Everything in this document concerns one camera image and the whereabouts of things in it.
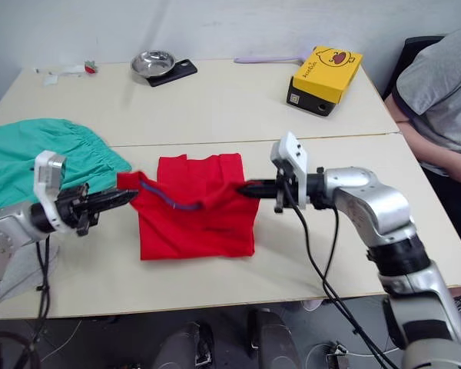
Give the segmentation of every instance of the green shorts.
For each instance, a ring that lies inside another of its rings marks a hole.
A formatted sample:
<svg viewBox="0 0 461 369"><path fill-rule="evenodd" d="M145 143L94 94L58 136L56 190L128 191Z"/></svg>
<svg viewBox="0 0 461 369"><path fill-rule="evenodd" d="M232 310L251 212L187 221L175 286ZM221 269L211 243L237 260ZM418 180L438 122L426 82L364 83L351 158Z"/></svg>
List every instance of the green shorts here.
<svg viewBox="0 0 461 369"><path fill-rule="evenodd" d="M116 185L116 173L131 166L93 131L63 119L31 119L0 127L0 208L33 193L35 157L44 150L67 157L62 188L89 183L89 193Z"/></svg>

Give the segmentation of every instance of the red t-shirt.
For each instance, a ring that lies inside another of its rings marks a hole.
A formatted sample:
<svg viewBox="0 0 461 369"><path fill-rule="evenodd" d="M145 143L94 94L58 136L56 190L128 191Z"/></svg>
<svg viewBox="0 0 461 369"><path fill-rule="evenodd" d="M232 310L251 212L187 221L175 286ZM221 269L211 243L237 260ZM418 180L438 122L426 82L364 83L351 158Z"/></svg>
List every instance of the red t-shirt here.
<svg viewBox="0 0 461 369"><path fill-rule="evenodd" d="M160 158L157 181L118 173L118 188L138 189L141 259L251 256L259 200L236 192L245 183L239 154Z"/></svg>

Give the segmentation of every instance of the black chair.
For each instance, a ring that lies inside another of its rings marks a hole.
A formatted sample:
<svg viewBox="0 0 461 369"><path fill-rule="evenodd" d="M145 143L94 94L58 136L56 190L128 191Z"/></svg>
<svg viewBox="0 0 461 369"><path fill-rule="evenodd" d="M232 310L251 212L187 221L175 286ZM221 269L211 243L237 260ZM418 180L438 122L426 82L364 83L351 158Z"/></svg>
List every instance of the black chair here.
<svg viewBox="0 0 461 369"><path fill-rule="evenodd" d="M383 100L390 95L391 91L393 90L394 85L396 84L396 80L400 76L401 72L408 67L408 65L412 64L415 57L427 46L431 46L440 40L442 40L444 36L421 36L421 37L412 37L407 38L405 40L405 45L403 46L403 50L401 51L400 58L396 63L396 67L394 68L393 74L391 75L391 79L386 86L386 90L383 93Z"/></svg>

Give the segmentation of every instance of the table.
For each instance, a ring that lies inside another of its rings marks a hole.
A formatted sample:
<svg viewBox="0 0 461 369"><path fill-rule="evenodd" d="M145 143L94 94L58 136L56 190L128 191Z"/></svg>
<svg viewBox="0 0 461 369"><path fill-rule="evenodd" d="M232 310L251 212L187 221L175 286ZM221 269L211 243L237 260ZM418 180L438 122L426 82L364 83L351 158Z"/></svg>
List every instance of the table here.
<svg viewBox="0 0 461 369"><path fill-rule="evenodd" d="M362 68L330 116L286 104L292 64L195 61L198 73L156 88L128 64L101 65L94 76L60 77L24 69L0 102L0 125L27 118L67 118L110 146L175 145L379 135L399 131Z"/></svg>
<svg viewBox="0 0 461 369"><path fill-rule="evenodd" d="M272 178L271 141L115 148L134 169L154 178L160 156L189 158L240 152L247 178ZM302 140L309 169L362 166L408 198L419 236L448 285L461 285L461 242L419 165L399 134ZM137 213L130 206L101 215L84 238L61 246L51 276L51 317L124 314L143 311L322 298L320 280L307 259L303 229L292 211L274 214L262 200L255 224L252 258L140 261ZM313 254L324 265L333 236L331 211L308 208ZM340 214L340 237L330 282L344 297L382 294L374 263L355 228ZM26 292L0 304L1 318L35 317L38 293Z"/></svg>

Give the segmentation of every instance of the metal bowl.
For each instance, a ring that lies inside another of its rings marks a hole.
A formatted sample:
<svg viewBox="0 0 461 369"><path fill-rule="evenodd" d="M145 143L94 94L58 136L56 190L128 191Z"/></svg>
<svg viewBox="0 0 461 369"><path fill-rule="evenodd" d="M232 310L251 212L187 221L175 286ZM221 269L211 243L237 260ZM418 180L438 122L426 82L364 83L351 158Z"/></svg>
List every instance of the metal bowl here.
<svg viewBox="0 0 461 369"><path fill-rule="evenodd" d="M176 62L176 58L161 50L142 52L131 61L131 69L144 78L157 77L168 73Z"/></svg>

